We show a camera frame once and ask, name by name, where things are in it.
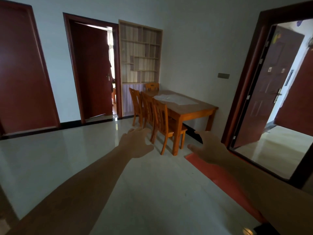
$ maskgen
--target paper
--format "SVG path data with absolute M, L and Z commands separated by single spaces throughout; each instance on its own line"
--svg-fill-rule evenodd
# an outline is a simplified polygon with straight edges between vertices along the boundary
M 173 102 L 176 103 L 178 105 L 195 105 L 198 104 L 197 102 L 194 102 L 193 100 L 190 100 L 187 97 L 183 97 L 181 95 L 156 95 L 154 96 L 154 99 L 158 100 L 158 101 L 163 101 L 163 102 Z

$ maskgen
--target person's left hand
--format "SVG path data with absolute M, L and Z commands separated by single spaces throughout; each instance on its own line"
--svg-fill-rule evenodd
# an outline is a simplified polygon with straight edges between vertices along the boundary
M 147 145 L 145 138 L 151 130 L 142 127 L 133 129 L 131 128 L 128 133 L 125 133 L 120 138 L 118 148 L 130 158 L 141 158 L 154 149 L 152 144 Z

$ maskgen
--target red mat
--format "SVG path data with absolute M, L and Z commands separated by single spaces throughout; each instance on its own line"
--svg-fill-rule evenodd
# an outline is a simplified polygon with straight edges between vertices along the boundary
M 249 214 L 256 218 L 260 223 L 265 223 L 267 220 L 262 216 L 260 211 L 253 207 L 251 202 L 245 196 L 240 188 L 239 183 L 222 167 L 209 164 L 198 157 L 197 154 L 189 154 L 185 157 L 192 165 L 201 171 L 207 178 L 214 182 L 234 201 L 243 207 Z

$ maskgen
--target door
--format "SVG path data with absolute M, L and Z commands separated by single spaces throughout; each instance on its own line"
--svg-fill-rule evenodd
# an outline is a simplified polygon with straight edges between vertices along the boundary
M 0 0 L 0 30 L 1 134 L 57 127 L 32 7 Z
M 84 118 L 112 114 L 107 31 L 70 21 Z
M 276 27 L 233 147 L 261 138 L 303 38 L 304 35 L 295 31 Z
M 313 136 L 313 47 L 310 47 L 275 124 Z

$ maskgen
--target white wall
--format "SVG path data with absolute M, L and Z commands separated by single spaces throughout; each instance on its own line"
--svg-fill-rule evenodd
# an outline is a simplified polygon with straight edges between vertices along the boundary
M 292 73 L 292 76 L 291 76 L 287 86 L 285 86 L 285 83 L 284 83 L 284 86 L 281 89 L 282 96 L 278 97 L 278 100 L 276 101 L 274 108 L 272 110 L 272 113 L 271 113 L 267 122 L 272 122 L 275 119 L 276 114 L 279 111 L 279 108 L 283 105 L 283 103 L 284 103 L 284 101 L 288 95 L 289 89 L 290 89 L 291 85 L 293 84 L 293 82 L 297 76 L 297 73 L 301 67 L 301 64 L 303 62 L 303 59 L 304 59 L 304 57 L 305 57 L 305 55 L 309 49 L 308 48 L 308 42 L 313 35 L 313 19 L 304 20 L 300 26 L 297 26 L 296 21 L 282 23 L 282 24 L 279 24 L 279 26 L 293 30 L 293 31 L 296 31 L 300 34 L 304 34 L 304 39 L 300 45 L 299 51 L 298 51 L 297 55 L 295 56 L 295 60 L 294 60 L 292 66 L 291 66 L 291 69 L 290 69 L 290 71 L 294 70 L 294 72 Z
M 11 0 L 32 5 L 61 122 L 80 120 L 63 12 L 163 29 L 162 0 Z
M 260 11 L 301 1 L 169 0 L 161 86 L 218 106 L 212 132 L 221 137 Z M 217 78 L 219 72 L 230 78 Z M 187 124 L 204 130 L 206 120 Z
M 61 122 L 79 120 L 62 12 L 163 29 L 161 86 L 220 109 L 221 137 L 260 11 L 305 0 L 12 0 L 33 6 Z M 219 79 L 217 73 L 229 73 Z M 203 119 L 188 122 L 204 129 Z

